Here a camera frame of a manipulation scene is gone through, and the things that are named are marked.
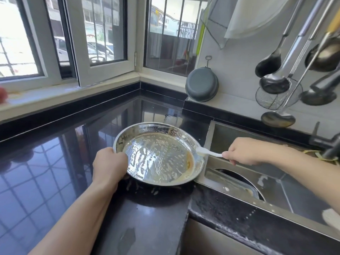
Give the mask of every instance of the sink drain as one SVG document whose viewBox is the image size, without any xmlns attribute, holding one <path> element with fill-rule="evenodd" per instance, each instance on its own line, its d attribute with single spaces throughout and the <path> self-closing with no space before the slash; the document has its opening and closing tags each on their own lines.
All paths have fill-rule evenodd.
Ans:
<svg viewBox="0 0 340 255">
<path fill-rule="evenodd" d="M 254 186 L 254 184 L 252 184 L 249 180 L 247 180 L 247 178 L 243 177 L 242 175 L 235 173 L 234 171 L 231 170 L 227 170 L 227 169 L 217 169 L 217 171 L 220 171 L 221 173 L 224 173 L 232 178 L 235 178 L 236 180 L 239 180 L 243 183 L 249 184 L 250 186 L 253 186 L 257 192 L 258 192 L 258 196 L 260 200 L 265 201 L 265 199 L 263 198 L 262 194 L 258 191 L 258 189 Z"/>
</svg>

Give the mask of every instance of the white wall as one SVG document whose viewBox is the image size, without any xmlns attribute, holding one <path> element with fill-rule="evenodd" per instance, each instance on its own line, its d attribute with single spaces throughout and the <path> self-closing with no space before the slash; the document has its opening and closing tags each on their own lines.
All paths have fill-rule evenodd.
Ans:
<svg viewBox="0 0 340 255">
<path fill-rule="evenodd" d="M 314 2 L 315 0 L 305 1 L 291 35 L 283 46 L 282 59 L 284 59 L 295 40 Z M 339 7 L 340 0 L 333 6 L 317 39 L 312 42 L 309 49 L 320 41 L 325 28 Z M 259 106 L 255 100 L 255 93 L 259 87 L 259 78 L 255 75 L 254 70 L 259 61 L 276 49 L 292 8 L 292 6 L 284 8 L 275 21 L 260 33 L 248 38 L 229 40 L 223 50 L 220 50 L 210 34 L 207 31 L 205 32 L 197 67 L 205 66 L 206 55 L 212 55 L 213 58 L 209 61 L 209 67 L 216 73 L 220 83 L 218 94 L 211 101 L 206 102 L 207 105 L 258 120 L 260 120 L 264 112 L 268 111 Z M 312 25 L 306 38 L 311 34 L 315 25 L 316 22 Z M 299 79 L 304 69 L 304 63 L 301 62 L 293 78 Z M 323 75 L 325 74 L 313 71 L 308 72 L 302 82 L 304 90 L 307 90 L 310 84 Z M 319 135 L 332 137 L 340 132 L 340 87 L 336 89 L 336 92 L 339 98 L 328 105 L 313 107 L 307 106 L 300 101 L 293 105 L 289 112 L 296 117 L 296 123 L 291 128 L 311 133 L 315 123 L 321 121 Z"/>
</svg>

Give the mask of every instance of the countertop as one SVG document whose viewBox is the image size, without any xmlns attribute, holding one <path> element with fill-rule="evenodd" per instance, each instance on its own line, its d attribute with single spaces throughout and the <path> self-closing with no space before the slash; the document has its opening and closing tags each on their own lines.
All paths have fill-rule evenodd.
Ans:
<svg viewBox="0 0 340 255">
<path fill-rule="evenodd" d="M 39 123 L 31 118 L 20 119 L 14 128 L 0 125 L 4 138 L 33 129 L 8 141 L 0 138 L 1 254 L 27 254 L 45 236 L 91 184 L 96 152 L 112 146 L 125 127 L 164 122 L 204 144 L 213 117 L 183 109 L 192 105 L 184 105 L 185 94 L 171 98 L 151 92 L 162 91 L 155 86 L 151 91 L 140 86 L 42 112 L 37 120 L 59 120 L 40 128 L 34 129 Z M 86 110 L 84 102 L 91 103 Z M 92 254 L 179 254 L 188 217 L 264 254 L 340 250 L 334 239 L 203 185 L 154 187 L 126 176 L 112 197 Z"/>
<path fill-rule="evenodd" d="M 182 106 L 181 100 L 138 90 L 6 147 L 1 143 L 1 254 L 27 254 L 45 236 L 90 185 L 96 152 L 112 146 L 125 127 L 164 122 L 203 145 L 211 118 Z M 176 254 L 193 185 L 159 188 L 127 176 L 112 197 L 92 254 Z"/>
</svg>

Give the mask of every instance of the stainless steel plate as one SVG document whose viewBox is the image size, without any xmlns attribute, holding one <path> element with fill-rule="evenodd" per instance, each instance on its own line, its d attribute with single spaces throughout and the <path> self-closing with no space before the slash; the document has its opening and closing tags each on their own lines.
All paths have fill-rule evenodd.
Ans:
<svg viewBox="0 0 340 255">
<path fill-rule="evenodd" d="M 143 182 L 173 186 L 195 179 L 205 165 L 200 144 L 185 131 L 165 123 L 143 122 L 121 131 L 115 152 L 129 157 L 128 173 Z"/>
</svg>

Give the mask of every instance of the sink basin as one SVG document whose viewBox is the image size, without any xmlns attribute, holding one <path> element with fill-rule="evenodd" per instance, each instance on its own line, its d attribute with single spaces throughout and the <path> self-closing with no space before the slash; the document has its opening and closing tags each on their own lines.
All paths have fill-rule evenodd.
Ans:
<svg viewBox="0 0 340 255">
<path fill-rule="evenodd" d="M 242 129 L 231 127 L 222 123 L 211 121 L 204 147 L 222 153 L 237 137 L 250 137 L 269 141 L 281 145 L 287 143 L 254 134 Z M 303 148 L 289 145 L 298 150 Z M 226 173 L 242 182 L 251 185 L 258 191 L 258 197 L 245 195 L 241 192 L 230 191 L 222 181 L 217 181 L 212 174 Z M 209 156 L 206 168 L 196 179 L 197 182 L 243 200 L 249 204 L 277 214 L 286 219 L 299 223 L 305 227 L 340 240 L 336 231 L 326 225 L 322 218 L 322 211 L 329 205 L 316 197 L 311 191 L 298 181 L 287 175 L 284 171 L 270 164 L 246 166 L 232 165 L 223 158 Z"/>
</svg>

